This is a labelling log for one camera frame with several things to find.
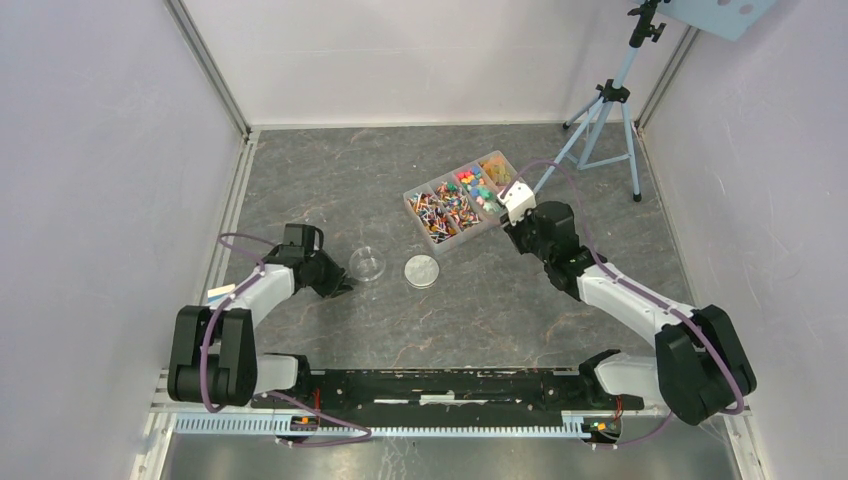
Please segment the clear round jar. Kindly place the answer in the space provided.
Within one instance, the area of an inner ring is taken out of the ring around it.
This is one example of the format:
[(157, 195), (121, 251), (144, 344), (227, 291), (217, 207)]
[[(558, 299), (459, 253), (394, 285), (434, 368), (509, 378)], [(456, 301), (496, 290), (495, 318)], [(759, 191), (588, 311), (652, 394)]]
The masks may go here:
[(371, 246), (358, 248), (349, 259), (349, 271), (359, 282), (373, 282), (383, 275), (385, 269), (384, 255)]

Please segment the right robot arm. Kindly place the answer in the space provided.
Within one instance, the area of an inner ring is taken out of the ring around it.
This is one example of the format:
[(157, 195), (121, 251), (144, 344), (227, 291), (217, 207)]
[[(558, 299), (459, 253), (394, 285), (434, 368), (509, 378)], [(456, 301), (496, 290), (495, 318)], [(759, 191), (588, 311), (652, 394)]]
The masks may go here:
[(717, 414), (738, 414), (756, 391), (755, 372), (728, 313), (674, 302), (623, 274), (582, 244), (572, 208), (563, 202), (508, 201), (501, 217), (517, 251), (541, 261), (550, 283), (628, 327), (652, 356), (609, 351), (584, 363), (580, 400), (602, 408), (617, 395), (666, 406), (697, 426)]

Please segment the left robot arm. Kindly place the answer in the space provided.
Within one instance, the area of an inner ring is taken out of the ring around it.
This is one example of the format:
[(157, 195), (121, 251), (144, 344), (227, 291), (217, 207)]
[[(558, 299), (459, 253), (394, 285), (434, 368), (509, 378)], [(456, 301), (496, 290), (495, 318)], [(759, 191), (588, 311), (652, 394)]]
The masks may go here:
[(322, 298), (353, 290), (324, 241), (316, 226), (286, 224), (281, 241), (264, 242), (271, 247), (268, 253), (245, 254), (254, 268), (233, 290), (178, 311), (168, 368), (171, 400), (201, 404), (212, 413), (252, 400), (260, 375), (256, 327), (303, 289)]

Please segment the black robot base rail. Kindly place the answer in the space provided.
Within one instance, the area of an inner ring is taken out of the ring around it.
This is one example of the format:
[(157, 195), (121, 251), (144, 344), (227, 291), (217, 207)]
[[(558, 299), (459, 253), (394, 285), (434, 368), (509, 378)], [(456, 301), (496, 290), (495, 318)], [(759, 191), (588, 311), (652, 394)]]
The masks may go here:
[(341, 420), (375, 427), (554, 427), (561, 414), (644, 409), (575, 368), (326, 369), (286, 395)]

